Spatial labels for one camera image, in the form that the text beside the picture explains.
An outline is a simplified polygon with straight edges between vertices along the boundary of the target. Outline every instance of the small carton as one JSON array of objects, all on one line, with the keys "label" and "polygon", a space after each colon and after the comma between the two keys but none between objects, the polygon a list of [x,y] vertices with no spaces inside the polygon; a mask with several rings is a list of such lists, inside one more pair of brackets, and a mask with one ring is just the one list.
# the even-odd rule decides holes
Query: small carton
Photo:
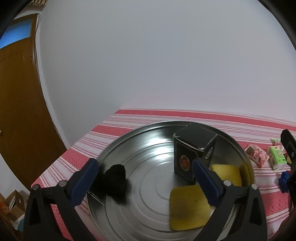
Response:
[{"label": "small carton", "polygon": [[0,202],[0,213],[3,215],[7,215],[8,213],[8,207],[4,202]]},{"label": "small carton", "polygon": [[270,146],[267,153],[270,156],[269,160],[273,170],[284,168],[287,165],[287,161],[280,147]]},{"label": "small carton", "polygon": [[14,190],[6,199],[5,204],[8,206],[7,217],[15,221],[25,213],[25,204],[22,195]]},{"label": "small carton", "polygon": [[174,138],[174,170],[187,181],[194,184],[192,161],[199,157],[207,167],[210,166],[217,134],[201,128],[197,123],[190,123],[173,135]]}]

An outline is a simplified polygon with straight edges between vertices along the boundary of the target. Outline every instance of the white wall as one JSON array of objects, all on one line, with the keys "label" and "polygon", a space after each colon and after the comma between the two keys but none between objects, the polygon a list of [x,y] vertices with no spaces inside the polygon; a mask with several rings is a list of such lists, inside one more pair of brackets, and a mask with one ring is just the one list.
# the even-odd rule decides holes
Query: white wall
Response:
[{"label": "white wall", "polygon": [[43,93],[43,97],[44,100],[46,102],[47,105],[47,109],[49,111],[49,114],[52,118],[52,121],[62,139],[62,141],[64,142],[66,148],[68,149],[70,147],[69,142],[63,132],[63,129],[61,128],[58,120],[57,120],[57,116],[54,112],[52,103],[50,101],[49,95],[48,95],[48,91],[47,91],[47,87],[46,87],[46,83],[45,83],[45,79],[44,79],[44,75],[43,75],[43,68],[42,68],[42,62],[41,62],[41,56],[40,56],[40,24],[42,23],[42,11],[35,11],[35,10],[27,10],[27,11],[23,11],[21,12],[16,18],[20,18],[22,16],[25,15],[29,15],[29,14],[33,14],[33,13],[38,13],[39,17],[37,19],[37,24],[39,23],[39,25],[37,26],[36,29],[36,53],[37,53],[37,65],[38,65],[38,72],[39,72],[39,80],[40,80],[40,85],[42,88],[42,93]]},{"label": "white wall", "polygon": [[296,121],[296,52],[257,0],[51,0],[40,46],[70,145],[127,107]]},{"label": "white wall", "polygon": [[0,155],[0,193],[7,198],[14,190],[29,194],[28,189],[17,179]]}]

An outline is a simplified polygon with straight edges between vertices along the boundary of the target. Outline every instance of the green box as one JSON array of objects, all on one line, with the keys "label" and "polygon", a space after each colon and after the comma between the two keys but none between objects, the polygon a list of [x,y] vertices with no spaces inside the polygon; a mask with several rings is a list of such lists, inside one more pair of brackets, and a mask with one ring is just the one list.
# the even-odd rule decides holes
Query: green box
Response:
[{"label": "green box", "polygon": [[284,168],[287,165],[286,158],[278,146],[270,146],[267,154],[273,170]]}]

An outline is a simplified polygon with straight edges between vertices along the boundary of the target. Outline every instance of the silver tray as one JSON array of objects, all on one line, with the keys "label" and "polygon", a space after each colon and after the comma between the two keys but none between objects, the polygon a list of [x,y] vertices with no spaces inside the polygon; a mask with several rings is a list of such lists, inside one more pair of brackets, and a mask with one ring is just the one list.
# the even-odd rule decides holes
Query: silver tray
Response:
[{"label": "silver tray", "polygon": [[[98,157],[106,170],[122,164],[130,183],[127,203],[118,204],[100,197],[102,204],[87,194],[91,216],[106,240],[151,241],[193,240],[201,229],[176,232],[169,226],[169,196],[174,187],[187,182],[174,173],[173,134],[188,125],[186,121],[166,121],[135,129],[112,142]],[[254,171],[241,146],[226,133],[200,124],[218,134],[211,164],[245,163],[251,183]],[[219,240],[227,236],[238,206],[234,206]]]}]

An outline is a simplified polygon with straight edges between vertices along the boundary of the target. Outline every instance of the cardboard box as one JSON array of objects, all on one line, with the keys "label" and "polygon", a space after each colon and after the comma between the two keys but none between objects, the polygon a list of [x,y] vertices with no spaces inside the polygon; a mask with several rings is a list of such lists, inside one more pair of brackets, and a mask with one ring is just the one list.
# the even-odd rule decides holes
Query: cardboard box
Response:
[{"label": "cardboard box", "polygon": [[[15,197],[15,201],[12,205],[11,201],[12,201],[12,198],[14,197]],[[20,216],[22,216],[25,213],[24,199],[17,190],[14,190],[5,199],[5,204],[8,206],[8,208],[10,208],[7,213],[7,218],[9,218],[12,221],[17,220]]]},{"label": "cardboard box", "polygon": [[214,153],[217,134],[201,128],[197,123],[190,123],[173,135],[174,138],[174,171],[192,184],[195,178],[192,173],[192,161],[201,158],[207,167],[210,166]]}]

